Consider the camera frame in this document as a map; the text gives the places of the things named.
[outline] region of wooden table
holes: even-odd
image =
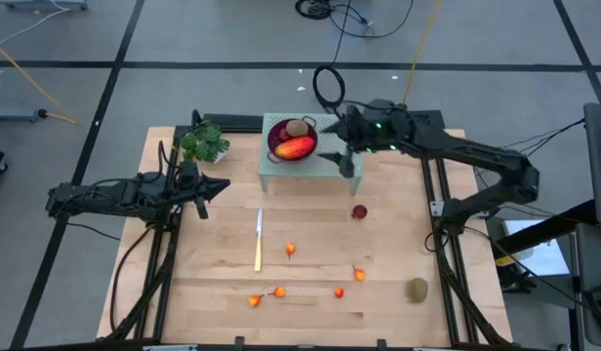
[[[141,172],[157,169],[157,143],[164,141],[170,150],[173,131],[149,129]],[[374,346],[384,338],[389,346],[449,346],[436,260],[423,245],[430,220],[420,160],[397,152],[367,155],[354,197],[347,182],[335,179],[273,179],[263,193],[260,135],[225,137],[231,142],[226,159],[199,168],[208,176],[230,178],[231,185],[208,205],[207,220],[198,218],[194,204],[184,207],[163,342],[230,344],[243,335],[247,344]],[[471,167],[447,161],[446,169],[453,196],[476,191]],[[433,174],[438,184],[434,169]],[[365,219],[350,217],[356,204],[369,209]],[[263,269],[256,273],[260,207]],[[482,220],[467,225],[486,230]],[[126,220],[117,262],[143,229],[139,219]],[[118,322],[140,296],[152,237],[136,247],[121,271]],[[290,260],[288,242],[297,247]],[[465,232],[461,248],[472,299],[499,334],[511,339],[489,242]],[[366,271],[365,281],[353,280],[352,265]],[[406,283],[417,277],[429,284],[428,297],[419,304],[405,294]],[[287,295],[266,296],[258,308],[249,306],[249,295],[270,293],[275,286],[285,287]],[[334,297],[336,287],[345,289],[344,298]],[[109,333],[109,293],[99,336]],[[453,297],[466,340],[461,305]],[[145,335],[151,335],[156,301],[149,306]]]

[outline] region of light green platform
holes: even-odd
[[[268,160],[268,132],[278,122],[308,116],[316,121],[316,132],[318,132],[318,144],[311,156],[297,162],[272,163]],[[336,177],[342,181],[350,181],[350,195],[357,193],[357,188],[363,176],[363,156],[354,154],[352,162],[355,165],[355,175],[351,179],[345,179],[340,175],[338,165],[327,161],[317,154],[321,152],[345,152],[345,142],[339,139],[335,134],[321,134],[320,131],[338,121],[338,117],[333,114],[302,114],[302,113],[266,113],[263,115],[263,126],[261,128],[261,156],[260,156],[260,180],[261,190],[268,189],[268,179],[271,176],[295,176],[295,177]]]

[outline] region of concrete floor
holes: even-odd
[[[0,123],[0,150],[10,163],[0,179],[0,348],[10,344],[54,227],[44,212],[47,190],[73,175],[136,0],[89,4],[88,12],[59,15],[5,45],[19,60],[108,64],[28,69],[79,125],[55,119],[31,125]],[[601,65],[601,0],[564,4],[591,62]],[[293,0],[145,0],[126,60],[330,61],[339,32],[328,20],[301,18],[293,5]],[[357,0],[353,5],[381,33],[402,19],[408,2]],[[431,9],[431,1],[416,1],[403,28],[384,39],[344,37],[339,61],[411,62]],[[41,16],[0,6],[0,39]],[[353,24],[347,28],[357,29]],[[421,62],[581,64],[552,0],[445,1]],[[299,73],[295,67],[240,68],[122,69],[84,183],[133,175],[147,128],[187,124],[193,108],[202,113],[321,112],[311,91],[311,69]],[[15,69],[0,71],[0,107],[52,109]],[[347,69],[341,74],[348,98],[369,101],[401,100],[409,72]],[[321,79],[320,85],[327,94],[337,93],[329,79]],[[504,145],[579,120],[582,105],[590,101],[595,94],[582,72],[422,69],[408,103],[412,109],[441,109],[449,128],[463,128],[480,142]],[[582,127],[559,136],[532,160],[542,178],[534,206],[561,212],[592,197]],[[123,223],[98,215],[72,221],[116,236]],[[116,242],[67,228],[26,346],[95,337],[116,250]],[[569,341],[566,310],[523,296],[507,296],[505,302],[517,342],[551,348]]]

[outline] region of yellow cable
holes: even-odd
[[[405,91],[405,97],[402,99],[402,103],[407,102],[407,96],[409,95],[409,91],[414,84],[414,74],[416,73],[416,64],[418,63],[418,58],[420,57],[421,48],[424,47],[424,43],[426,42],[426,37],[430,32],[430,27],[433,25],[435,21],[435,15],[437,15],[437,9],[439,9],[439,5],[441,0],[435,0],[435,5],[433,6],[433,13],[428,18],[426,22],[426,28],[424,29],[424,34],[421,37],[420,43],[418,44],[418,49],[416,50],[416,55],[414,56],[414,62],[411,65],[411,72],[409,73],[409,80],[407,81],[407,90]]]
[[[65,108],[57,101],[55,100],[52,96],[50,96],[47,92],[45,92],[45,90],[38,85],[38,83],[36,83],[36,81],[34,81],[34,79],[32,77],[29,76],[29,74],[27,74],[27,72],[25,72],[24,69],[20,68],[19,64],[10,57],[10,55],[8,55],[5,51],[3,51],[3,49],[0,48],[0,54],[6,58],[16,69],[19,70],[20,74],[22,74],[23,77],[25,77],[29,83],[31,83],[42,95],[45,96],[45,98],[47,98],[49,101],[51,101],[56,107],[65,110]],[[68,117],[64,117],[68,120],[68,122],[71,123],[75,123],[77,124],[77,120],[75,120],[74,118],[68,118]]]
[[[58,115],[56,113],[47,112],[46,114],[49,117],[58,118],[58,119],[61,119],[62,121],[66,121],[66,122],[69,122],[69,123],[72,123],[72,124],[77,124],[78,123],[76,119],[72,119],[72,118],[69,118],[69,117],[60,116],[60,115]]]

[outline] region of green plant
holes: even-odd
[[[221,135],[219,125],[210,121],[201,122],[196,130],[181,138],[183,159],[214,162],[219,153],[229,149],[229,141],[220,138]]]

